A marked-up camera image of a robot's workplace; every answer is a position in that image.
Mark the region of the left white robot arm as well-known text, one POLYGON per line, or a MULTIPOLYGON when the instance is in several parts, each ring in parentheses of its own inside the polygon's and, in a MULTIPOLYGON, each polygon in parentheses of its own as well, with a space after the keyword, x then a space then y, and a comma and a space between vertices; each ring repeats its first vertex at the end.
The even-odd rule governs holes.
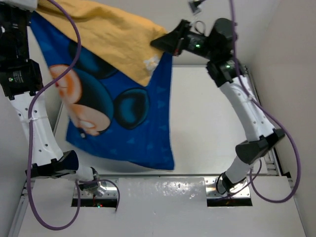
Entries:
POLYGON ((79 162, 75 151, 58 146, 46 112, 40 66, 30 59, 27 27, 36 0, 0 2, 0 84, 22 124, 29 142, 27 182, 39 178, 64 178, 80 182, 78 189, 101 184, 97 171, 79 162))

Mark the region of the yellow blue printed pillowcase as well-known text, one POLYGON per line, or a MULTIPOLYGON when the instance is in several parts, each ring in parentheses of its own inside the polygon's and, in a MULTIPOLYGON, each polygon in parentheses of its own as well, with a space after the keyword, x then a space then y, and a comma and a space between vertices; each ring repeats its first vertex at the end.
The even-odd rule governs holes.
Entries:
POLYGON ((173 170, 172 56, 151 47, 166 30, 88 0, 41 0, 32 32, 67 109, 66 139, 93 156, 173 170))

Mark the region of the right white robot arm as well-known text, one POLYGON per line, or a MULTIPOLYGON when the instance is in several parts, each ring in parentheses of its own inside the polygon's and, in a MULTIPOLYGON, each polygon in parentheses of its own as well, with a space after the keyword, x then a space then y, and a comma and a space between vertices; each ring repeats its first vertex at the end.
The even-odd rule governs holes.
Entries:
POLYGON ((150 45, 173 56, 185 50, 207 59, 208 74, 237 114, 246 140, 236 145, 236 158, 216 181, 217 193, 225 195, 246 179, 254 163, 274 148, 285 133, 281 128, 276 129, 258 108, 245 72, 233 58, 236 38, 233 22, 217 19, 207 36, 192 32, 191 27, 189 21, 181 20, 173 31, 152 40, 150 45))

